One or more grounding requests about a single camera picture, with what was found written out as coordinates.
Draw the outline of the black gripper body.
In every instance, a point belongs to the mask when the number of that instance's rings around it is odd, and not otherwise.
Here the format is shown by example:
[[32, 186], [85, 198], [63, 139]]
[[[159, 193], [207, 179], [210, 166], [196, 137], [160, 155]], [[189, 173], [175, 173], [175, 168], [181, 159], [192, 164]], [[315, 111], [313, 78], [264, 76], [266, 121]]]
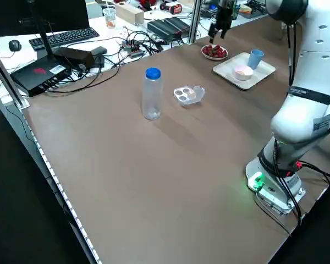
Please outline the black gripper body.
[[216, 28], [230, 28], [232, 23], [232, 15], [232, 6], [218, 6], [216, 14]]

